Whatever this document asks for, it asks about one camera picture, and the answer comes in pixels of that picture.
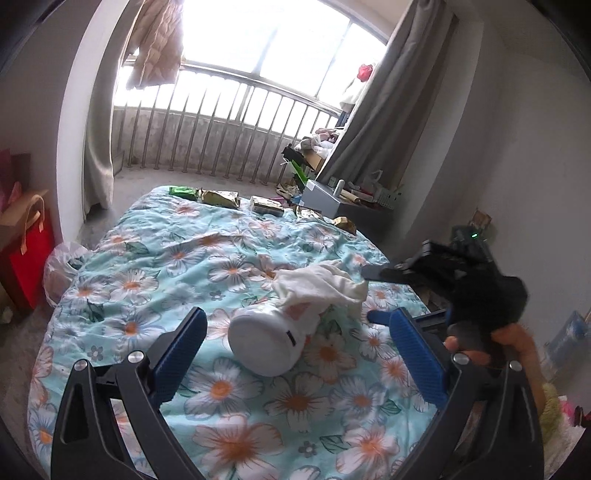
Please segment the right hand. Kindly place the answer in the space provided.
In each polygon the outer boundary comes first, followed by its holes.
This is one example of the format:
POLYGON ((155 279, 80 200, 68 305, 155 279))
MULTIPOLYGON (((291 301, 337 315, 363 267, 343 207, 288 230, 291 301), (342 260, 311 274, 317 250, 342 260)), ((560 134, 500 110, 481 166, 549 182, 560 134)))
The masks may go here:
MULTIPOLYGON (((530 385, 537 413, 541 415, 546 404, 543 388, 546 379, 543 375, 540 357, 533 337, 521 324, 511 323, 494 331, 491 334, 491 339, 494 345, 501 347, 503 354, 521 364, 530 385)), ((456 336, 448 336, 444 341, 444 345, 451 353, 465 354, 477 365, 489 366, 493 362, 493 357, 485 351, 465 349, 456 336)))

